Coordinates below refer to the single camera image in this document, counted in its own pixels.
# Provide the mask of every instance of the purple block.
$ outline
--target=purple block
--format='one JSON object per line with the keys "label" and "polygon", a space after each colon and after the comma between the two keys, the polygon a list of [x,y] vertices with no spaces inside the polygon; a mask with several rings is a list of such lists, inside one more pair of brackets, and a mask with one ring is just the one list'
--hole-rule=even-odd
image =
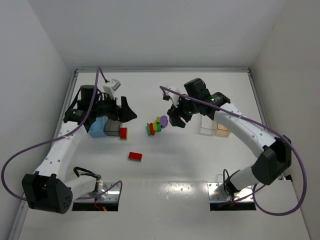
{"label": "purple block", "polygon": [[168,118],[167,116],[161,116],[160,118],[160,125],[164,129],[168,125]]}

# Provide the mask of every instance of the red wooden block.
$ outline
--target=red wooden block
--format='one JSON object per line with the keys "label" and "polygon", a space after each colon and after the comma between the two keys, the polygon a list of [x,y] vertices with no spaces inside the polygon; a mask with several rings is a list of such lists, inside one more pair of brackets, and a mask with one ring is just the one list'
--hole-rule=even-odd
{"label": "red wooden block", "polygon": [[149,124],[151,135],[155,135],[154,124],[151,122]]}
{"label": "red wooden block", "polygon": [[120,127],[120,139],[127,140],[128,137],[128,129],[126,127]]}
{"label": "red wooden block", "polygon": [[129,153],[129,159],[141,162],[142,154],[141,153],[136,153],[136,152],[130,152]]}

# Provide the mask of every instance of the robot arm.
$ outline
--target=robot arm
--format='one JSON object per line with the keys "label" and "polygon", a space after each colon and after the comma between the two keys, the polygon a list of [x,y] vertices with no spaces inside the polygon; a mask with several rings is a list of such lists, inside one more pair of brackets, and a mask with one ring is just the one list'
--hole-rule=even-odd
{"label": "robot arm", "polygon": [[[187,82],[184,87],[190,97],[214,104],[242,116],[242,113],[230,102],[229,98],[222,93],[216,92],[211,95],[206,88],[206,84],[200,78]],[[193,114],[200,113],[228,128],[257,157],[253,165],[239,170],[228,177],[224,183],[225,187],[223,184],[221,185],[220,192],[223,193],[222,196],[225,199],[228,196],[234,196],[235,193],[240,192],[247,186],[257,183],[270,185],[291,166],[291,150],[280,138],[241,119],[241,117],[234,117],[223,111],[182,97],[174,99],[176,97],[168,91],[164,91],[163,93],[164,100],[172,100],[173,102],[167,112],[172,126],[184,128],[186,123],[191,120]]]}
{"label": "robot arm", "polygon": [[[94,173],[85,173],[78,178],[65,182],[67,168],[72,160],[76,148],[82,138],[87,134],[90,126],[96,118],[107,116],[112,120],[128,122],[137,115],[130,109],[127,98],[121,97],[121,107],[117,106],[114,91],[120,86],[119,81],[108,82],[112,88],[112,97],[99,99],[95,96],[92,110],[85,124],[73,134],[56,141],[41,165],[34,174],[26,174],[22,180],[22,187],[28,206],[47,212],[64,214],[72,209],[74,200],[87,193],[98,194],[100,192],[101,176]],[[64,114],[59,136],[65,136],[81,123],[87,113],[92,98],[94,86],[84,85],[80,87],[74,101]]]}

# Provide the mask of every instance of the stack of blocks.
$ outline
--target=stack of blocks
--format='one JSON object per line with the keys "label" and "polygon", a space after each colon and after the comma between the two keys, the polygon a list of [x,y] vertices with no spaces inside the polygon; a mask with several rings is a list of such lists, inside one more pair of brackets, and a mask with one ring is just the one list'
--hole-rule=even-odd
{"label": "stack of blocks", "polygon": [[161,132],[168,125],[167,116],[157,117],[155,122],[147,123],[146,130],[148,132],[148,136],[154,136],[156,133]]}

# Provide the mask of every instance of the blue block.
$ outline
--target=blue block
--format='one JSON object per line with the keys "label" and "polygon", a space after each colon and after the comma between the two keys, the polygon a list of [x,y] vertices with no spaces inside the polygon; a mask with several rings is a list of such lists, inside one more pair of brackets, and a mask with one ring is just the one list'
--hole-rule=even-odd
{"label": "blue block", "polygon": [[96,118],[88,132],[92,138],[102,138],[107,136],[104,131],[107,120],[108,118],[106,116]]}

